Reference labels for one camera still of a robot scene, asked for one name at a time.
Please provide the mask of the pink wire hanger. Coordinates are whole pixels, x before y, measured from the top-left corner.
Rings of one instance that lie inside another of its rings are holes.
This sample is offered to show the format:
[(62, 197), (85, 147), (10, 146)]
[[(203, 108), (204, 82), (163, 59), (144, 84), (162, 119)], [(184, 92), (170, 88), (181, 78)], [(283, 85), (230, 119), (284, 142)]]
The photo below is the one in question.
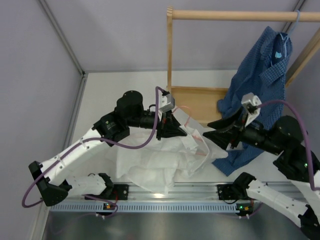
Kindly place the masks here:
[(172, 111), (178, 120), (180, 128), (187, 132), (187, 137), (182, 142), (186, 149), (195, 155), (207, 157), (209, 154), (208, 145), (202, 137), (203, 126), (193, 118), (193, 109), (186, 105), (176, 106)]

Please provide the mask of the white shirt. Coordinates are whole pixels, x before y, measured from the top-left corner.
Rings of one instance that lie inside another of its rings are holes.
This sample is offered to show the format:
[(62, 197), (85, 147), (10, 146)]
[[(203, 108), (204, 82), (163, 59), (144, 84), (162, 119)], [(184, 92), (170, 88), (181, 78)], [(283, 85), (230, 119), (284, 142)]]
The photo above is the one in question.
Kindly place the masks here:
[(216, 159), (223, 159), (228, 153), (205, 140), (209, 153), (207, 157), (196, 155), (186, 149), (187, 136), (152, 140), (143, 148), (127, 149), (114, 146), (104, 158), (111, 166), (108, 173), (116, 180), (131, 182), (153, 193), (167, 194), (175, 184), (175, 174), (189, 179), (204, 166)]

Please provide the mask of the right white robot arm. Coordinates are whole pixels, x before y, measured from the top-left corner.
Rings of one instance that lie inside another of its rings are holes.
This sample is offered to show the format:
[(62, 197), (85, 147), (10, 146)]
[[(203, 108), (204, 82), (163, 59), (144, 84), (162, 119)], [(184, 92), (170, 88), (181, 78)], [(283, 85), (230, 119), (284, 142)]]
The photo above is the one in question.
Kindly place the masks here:
[(246, 125), (248, 117), (247, 113), (242, 114), (238, 110), (231, 117), (208, 123), (212, 130), (204, 132), (203, 136), (223, 150), (234, 148), (242, 142), (277, 156), (273, 164), (307, 202), (289, 198), (247, 172), (241, 173), (232, 184), (227, 185), (221, 196), (258, 200), (291, 220), (309, 240), (318, 240), (320, 192), (312, 191), (309, 174), (313, 174), (316, 181), (320, 179), (320, 162), (314, 153), (311, 154), (311, 162), (308, 162), (307, 146), (302, 144), (304, 137), (298, 121), (285, 115), (267, 130), (257, 120)]

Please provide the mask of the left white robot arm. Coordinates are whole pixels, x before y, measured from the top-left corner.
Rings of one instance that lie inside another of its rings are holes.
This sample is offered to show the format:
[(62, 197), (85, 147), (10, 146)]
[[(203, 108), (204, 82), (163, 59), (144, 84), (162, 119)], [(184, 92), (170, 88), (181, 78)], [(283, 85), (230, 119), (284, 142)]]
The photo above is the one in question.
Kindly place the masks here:
[[(68, 197), (85, 196), (90, 200), (108, 200), (114, 192), (114, 183), (106, 173), (84, 177), (73, 175), (81, 164), (103, 147), (122, 147), (138, 150), (152, 138), (185, 137), (187, 132), (173, 115), (175, 99), (170, 92), (155, 88), (154, 111), (145, 109), (143, 95), (129, 90), (116, 102), (114, 110), (102, 116), (83, 137), (61, 153), (43, 162), (34, 161), (28, 169), (34, 179), (41, 202), (47, 207), (55, 206)], [(128, 146), (121, 140), (130, 135), (130, 128), (149, 129), (151, 133), (144, 143)]]

